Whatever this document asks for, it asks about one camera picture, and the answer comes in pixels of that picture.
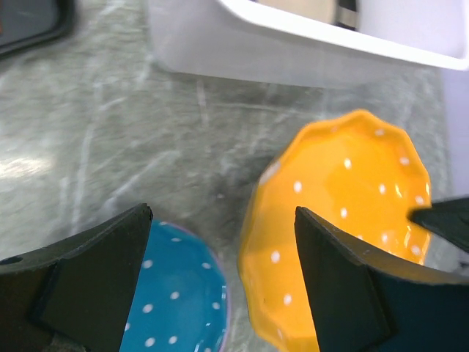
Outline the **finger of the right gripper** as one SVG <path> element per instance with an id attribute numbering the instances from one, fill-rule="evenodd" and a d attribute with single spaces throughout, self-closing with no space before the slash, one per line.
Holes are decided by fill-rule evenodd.
<path id="1" fill-rule="evenodd" d="M 429 207 L 414 208 L 410 221 L 429 230 L 468 253 L 468 198 L 433 202 Z"/>

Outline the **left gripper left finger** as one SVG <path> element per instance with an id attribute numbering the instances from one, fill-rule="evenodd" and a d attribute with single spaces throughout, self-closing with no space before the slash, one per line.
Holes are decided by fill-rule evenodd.
<path id="1" fill-rule="evenodd" d="M 77 235 L 1 261 L 1 350 L 41 351 L 55 334 L 118 351 L 152 223 L 141 203 Z"/>

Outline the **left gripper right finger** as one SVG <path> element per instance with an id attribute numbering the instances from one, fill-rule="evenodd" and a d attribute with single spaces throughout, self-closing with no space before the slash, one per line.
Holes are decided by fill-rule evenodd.
<path id="1" fill-rule="evenodd" d="M 404 260 L 305 207 L 295 238 L 321 351 L 466 351 L 468 278 Z"/>

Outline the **yellow polka dot plate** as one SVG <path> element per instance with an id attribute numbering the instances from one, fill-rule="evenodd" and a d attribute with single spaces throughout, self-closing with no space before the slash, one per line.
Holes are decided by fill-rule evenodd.
<path id="1" fill-rule="evenodd" d="M 241 230 L 238 270 L 254 331 L 280 351 L 317 351 L 295 240 L 308 208 L 390 254 L 423 264 L 430 232 L 408 212 L 431 202 L 410 137 L 369 111 L 303 127 L 260 177 Z"/>

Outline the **brown rimmed beige plate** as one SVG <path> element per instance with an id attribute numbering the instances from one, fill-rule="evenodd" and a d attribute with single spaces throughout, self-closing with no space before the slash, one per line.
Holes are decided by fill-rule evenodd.
<path id="1" fill-rule="evenodd" d="M 344 29 L 355 31 L 358 26 L 356 0 L 260 0 L 257 3 Z"/>

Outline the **white plastic bin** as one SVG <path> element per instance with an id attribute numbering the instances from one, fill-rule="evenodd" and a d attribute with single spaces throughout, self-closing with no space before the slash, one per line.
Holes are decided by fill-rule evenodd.
<path id="1" fill-rule="evenodd" d="M 152 51 L 178 73 L 303 87 L 468 69 L 466 1 L 357 2 L 353 31 L 257 1 L 149 1 Z"/>

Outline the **blue polka dot plate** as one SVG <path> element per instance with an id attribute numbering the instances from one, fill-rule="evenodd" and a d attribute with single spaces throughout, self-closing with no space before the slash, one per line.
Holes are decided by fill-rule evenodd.
<path id="1" fill-rule="evenodd" d="M 231 302 L 210 247 L 164 221 L 152 223 L 121 351 L 221 351 Z"/>

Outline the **black plastic tray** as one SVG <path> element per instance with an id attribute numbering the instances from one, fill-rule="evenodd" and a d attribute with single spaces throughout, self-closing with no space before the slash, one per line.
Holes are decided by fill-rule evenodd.
<path id="1" fill-rule="evenodd" d="M 68 36 L 76 19 L 74 0 L 2 1 L 1 58 Z"/>

